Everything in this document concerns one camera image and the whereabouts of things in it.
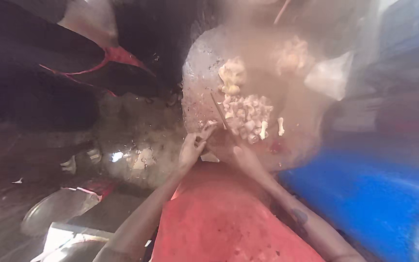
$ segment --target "wooden stick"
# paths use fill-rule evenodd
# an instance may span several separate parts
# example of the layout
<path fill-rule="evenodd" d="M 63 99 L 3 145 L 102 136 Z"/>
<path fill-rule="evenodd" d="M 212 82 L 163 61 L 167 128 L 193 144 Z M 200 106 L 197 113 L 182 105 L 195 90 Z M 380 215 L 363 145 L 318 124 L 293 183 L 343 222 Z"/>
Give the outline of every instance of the wooden stick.
<path fill-rule="evenodd" d="M 287 7 L 287 5 L 290 3 L 290 0 L 285 0 L 284 5 L 281 8 L 281 11 L 279 11 L 279 14 L 276 17 L 276 20 L 274 20 L 274 25 L 277 25 L 277 23 L 279 22 L 279 19 L 281 19 L 282 13 L 284 13 L 285 8 Z"/>

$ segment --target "blue container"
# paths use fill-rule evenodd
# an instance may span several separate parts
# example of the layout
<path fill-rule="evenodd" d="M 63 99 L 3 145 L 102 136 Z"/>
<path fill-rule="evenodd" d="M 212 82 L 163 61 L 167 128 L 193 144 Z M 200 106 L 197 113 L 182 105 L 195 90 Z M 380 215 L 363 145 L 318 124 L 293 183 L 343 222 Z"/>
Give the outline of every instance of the blue container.
<path fill-rule="evenodd" d="M 381 57 L 408 52 L 419 47 L 419 0 L 399 0 L 383 14 Z"/>
<path fill-rule="evenodd" d="M 377 92 L 419 90 L 419 0 L 399 0 L 384 12 L 379 57 L 363 77 Z"/>
<path fill-rule="evenodd" d="M 281 179 L 335 228 L 388 262 L 419 262 L 419 170 L 324 150 Z"/>

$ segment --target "bone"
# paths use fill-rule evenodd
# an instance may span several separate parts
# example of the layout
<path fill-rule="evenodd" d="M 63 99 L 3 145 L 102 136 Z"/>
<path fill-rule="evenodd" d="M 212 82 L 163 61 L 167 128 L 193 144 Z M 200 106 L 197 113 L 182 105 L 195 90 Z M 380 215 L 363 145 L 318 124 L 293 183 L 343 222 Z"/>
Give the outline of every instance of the bone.
<path fill-rule="evenodd" d="M 279 136 L 282 136 L 285 132 L 284 127 L 282 126 L 284 123 L 284 118 L 280 117 L 277 119 L 277 123 L 279 124 Z"/>
<path fill-rule="evenodd" d="M 260 138 L 261 140 L 264 140 L 266 138 L 266 128 L 268 127 L 268 122 L 263 121 L 261 123 L 261 132 L 260 132 Z"/>

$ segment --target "white plastic bag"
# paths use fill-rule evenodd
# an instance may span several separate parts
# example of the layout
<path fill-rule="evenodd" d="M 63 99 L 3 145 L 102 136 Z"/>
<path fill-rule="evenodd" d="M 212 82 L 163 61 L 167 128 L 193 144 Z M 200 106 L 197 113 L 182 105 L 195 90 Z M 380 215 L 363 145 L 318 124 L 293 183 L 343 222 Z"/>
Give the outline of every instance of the white plastic bag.
<path fill-rule="evenodd" d="M 311 90 L 337 101 L 346 96 L 346 85 L 352 65 L 353 53 L 317 63 L 306 76 L 304 84 Z"/>

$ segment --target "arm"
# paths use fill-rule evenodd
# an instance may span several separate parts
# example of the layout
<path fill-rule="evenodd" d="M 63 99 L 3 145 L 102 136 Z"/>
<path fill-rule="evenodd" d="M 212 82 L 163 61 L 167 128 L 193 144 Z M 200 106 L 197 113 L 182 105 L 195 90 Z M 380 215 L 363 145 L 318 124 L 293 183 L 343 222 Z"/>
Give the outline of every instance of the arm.
<path fill-rule="evenodd" d="M 258 182 L 295 220 L 300 236 L 329 262 L 365 262 L 364 258 L 320 216 L 289 194 L 263 169 L 255 153 L 246 146 L 234 147 L 242 171 Z"/>
<path fill-rule="evenodd" d="M 124 221 L 94 262 L 132 262 L 142 258 L 145 243 L 158 226 L 163 204 L 171 199 L 206 145 L 206 142 L 202 142 L 195 147 L 195 139 L 196 134 L 189 134 L 185 138 L 177 170 Z"/>

